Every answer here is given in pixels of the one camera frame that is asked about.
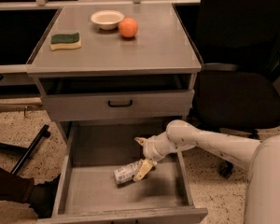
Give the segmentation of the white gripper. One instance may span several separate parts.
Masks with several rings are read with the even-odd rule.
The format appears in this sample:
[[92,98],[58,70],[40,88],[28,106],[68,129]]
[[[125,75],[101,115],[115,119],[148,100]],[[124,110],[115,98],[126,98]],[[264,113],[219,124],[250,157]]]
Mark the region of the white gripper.
[[140,160],[137,170],[133,176],[133,181],[141,181],[154,167],[154,163],[161,161],[167,155],[192,149],[195,145],[190,143],[179,143],[169,139],[167,133],[153,135],[149,138],[135,137],[134,140],[143,147],[144,160]]

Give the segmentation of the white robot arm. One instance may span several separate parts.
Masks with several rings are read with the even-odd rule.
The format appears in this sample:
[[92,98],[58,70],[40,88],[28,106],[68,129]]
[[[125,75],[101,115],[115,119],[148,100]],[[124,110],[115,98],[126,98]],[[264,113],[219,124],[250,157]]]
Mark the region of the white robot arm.
[[167,155],[200,147],[248,171],[244,224],[280,224],[280,135],[260,141],[203,131],[176,119],[163,133],[135,141],[145,158],[134,181],[142,180]]

